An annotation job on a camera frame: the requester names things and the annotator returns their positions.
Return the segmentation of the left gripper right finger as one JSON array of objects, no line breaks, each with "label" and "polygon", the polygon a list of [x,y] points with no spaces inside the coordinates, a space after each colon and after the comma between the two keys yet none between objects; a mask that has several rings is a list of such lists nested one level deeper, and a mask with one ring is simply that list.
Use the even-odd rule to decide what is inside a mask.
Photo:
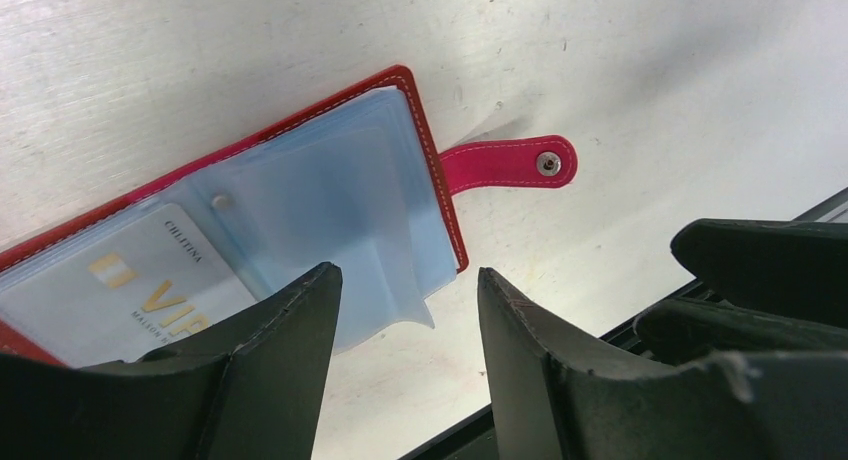
[{"label": "left gripper right finger", "polygon": [[503,459],[843,459],[847,351],[680,366],[596,338],[496,270],[477,301]]}]

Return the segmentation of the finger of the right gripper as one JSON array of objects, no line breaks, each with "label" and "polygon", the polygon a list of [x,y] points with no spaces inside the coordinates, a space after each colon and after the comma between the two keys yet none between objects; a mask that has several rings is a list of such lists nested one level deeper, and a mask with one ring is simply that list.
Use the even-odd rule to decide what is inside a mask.
[{"label": "finger of the right gripper", "polygon": [[662,301],[639,314],[634,331],[656,361],[680,366],[714,353],[847,351],[847,331],[729,304]]},{"label": "finger of the right gripper", "polygon": [[736,306],[847,326],[843,223],[699,219],[675,235],[670,249]]}]

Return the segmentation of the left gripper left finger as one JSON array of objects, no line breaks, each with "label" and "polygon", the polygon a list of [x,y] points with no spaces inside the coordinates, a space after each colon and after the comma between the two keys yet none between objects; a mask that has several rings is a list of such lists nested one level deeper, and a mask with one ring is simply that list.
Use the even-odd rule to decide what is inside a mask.
[{"label": "left gripper left finger", "polygon": [[135,362],[1,358],[5,459],[307,459],[340,310],[341,269]]}]

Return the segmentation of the red leather card holder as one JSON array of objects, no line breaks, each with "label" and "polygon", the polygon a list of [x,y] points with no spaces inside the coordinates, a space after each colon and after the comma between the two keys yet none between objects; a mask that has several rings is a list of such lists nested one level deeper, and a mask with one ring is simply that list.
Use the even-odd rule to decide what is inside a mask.
[{"label": "red leather card holder", "polygon": [[[453,204],[476,188],[558,189],[578,170],[559,135],[439,151],[411,70],[394,65],[1,254],[4,278],[177,204],[256,302],[318,263],[343,273],[333,348],[401,322],[469,264]],[[1,319],[1,349],[64,365]]]}]

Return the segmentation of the white VIP credit card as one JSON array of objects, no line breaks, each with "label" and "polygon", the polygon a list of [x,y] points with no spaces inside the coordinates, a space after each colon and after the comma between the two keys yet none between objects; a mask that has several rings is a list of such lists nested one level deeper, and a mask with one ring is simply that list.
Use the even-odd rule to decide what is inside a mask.
[{"label": "white VIP credit card", "polygon": [[137,360],[255,302],[173,203],[1,283],[2,321],[71,367]]}]

